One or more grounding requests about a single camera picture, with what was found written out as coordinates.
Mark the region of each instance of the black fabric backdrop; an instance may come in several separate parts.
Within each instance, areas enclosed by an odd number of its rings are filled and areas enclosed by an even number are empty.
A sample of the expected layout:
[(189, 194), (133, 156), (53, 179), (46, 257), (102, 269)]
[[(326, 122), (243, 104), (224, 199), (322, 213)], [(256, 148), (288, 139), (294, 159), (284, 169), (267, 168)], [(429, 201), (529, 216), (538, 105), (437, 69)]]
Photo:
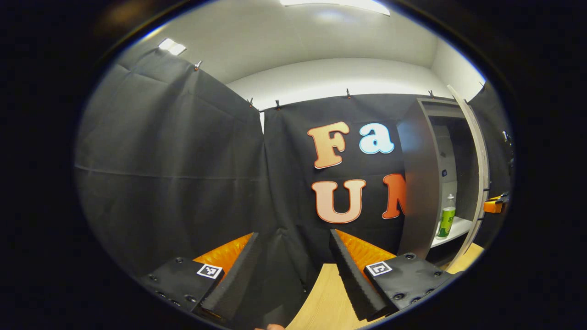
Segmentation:
[(303, 303), (276, 234), (259, 114), (191, 63), (159, 49), (119, 59), (86, 107), (75, 169), (90, 226), (129, 274), (257, 231), (263, 253), (228, 326), (286, 322)]
[[(80, 123), (76, 178), (86, 217), (104, 248), (134, 276), (178, 255), (196, 257), (257, 231), (263, 252), (231, 328), (288, 324), (324, 262), (329, 229), (396, 252), (404, 215), (383, 219), (384, 176), (404, 175), (396, 125), (414, 95), (329, 97), (265, 112), (203, 70), (155, 50), (117, 61), (89, 100)], [(309, 129), (346, 122), (343, 162), (317, 170)], [(359, 129), (381, 123), (395, 149), (360, 151)], [(316, 213), (311, 184), (364, 179), (361, 215), (331, 224)]]
[[(385, 250), (396, 253), (403, 228), (404, 215), (384, 219), (387, 208), (388, 174), (404, 176), (402, 147), (397, 122), (415, 95), (357, 95), (327, 97), (324, 99), (281, 106), (265, 111), (265, 150), (269, 183), (279, 224), (293, 256), (292, 261), (301, 278), (311, 287), (315, 276), (325, 262), (333, 263), (328, 249), (329, 230), (337, 228), (355, 235)], [(309, 129), (337, 122), (345, 122), (350, 132), (343, 134), (345, 150), (341, 164), (316, 169), (316, 149)], [(387, 127), (395, 149), (389, 154), (365, 154), (359, 148), (363, 136), (359, 129), (368, 123)], [(311, 185), (317, 181), (334, 181), (337, 212), (349, 208), (349, 192), (343, 187), (346, 180), (363, 179), (362, 212), (347, 224), (332, 224), (320, 219), (316, 212), (316, 194)]]

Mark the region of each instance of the finger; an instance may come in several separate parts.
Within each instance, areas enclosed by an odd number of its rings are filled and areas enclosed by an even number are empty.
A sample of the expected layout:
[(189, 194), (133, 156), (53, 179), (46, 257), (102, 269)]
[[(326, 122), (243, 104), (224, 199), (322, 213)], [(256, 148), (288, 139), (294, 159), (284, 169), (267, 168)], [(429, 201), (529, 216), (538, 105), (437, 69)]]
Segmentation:
[(267, 330), (285, 330), (285, 328), (279, 324), (269, 324), (267, 325)]

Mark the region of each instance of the green bottle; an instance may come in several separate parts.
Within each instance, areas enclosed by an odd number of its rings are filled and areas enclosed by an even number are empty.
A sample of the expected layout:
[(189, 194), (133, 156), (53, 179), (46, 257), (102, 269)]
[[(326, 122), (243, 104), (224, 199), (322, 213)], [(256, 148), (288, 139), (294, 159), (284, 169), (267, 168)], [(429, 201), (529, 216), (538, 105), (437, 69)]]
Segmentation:
[(440, 220), (440, 228), (438, 229), (437, 234), (437, 236), (440, 238), (445, 238), (450, 233), (450, 227), (453, 226), (454, 213), (457, 209), (454, 206), (453, 194), (448, 194), (447, 199), (448, 204), (447, 207), (442, 209), (442, 219)]

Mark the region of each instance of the wooden table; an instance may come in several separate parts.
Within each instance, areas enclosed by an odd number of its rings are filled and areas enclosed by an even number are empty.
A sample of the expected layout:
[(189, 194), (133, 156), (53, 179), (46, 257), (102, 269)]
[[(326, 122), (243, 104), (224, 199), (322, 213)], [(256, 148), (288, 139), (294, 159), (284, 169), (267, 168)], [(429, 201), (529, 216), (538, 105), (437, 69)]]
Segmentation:
[[(471, 244), (446, 271), (454, 274), (467, 269), (483, 252)], [(378, 321), (359, 321), (346, 295), (336, 264), (324, 264), (306, 302), (286, 327), (287, 330), (354, 330)]]

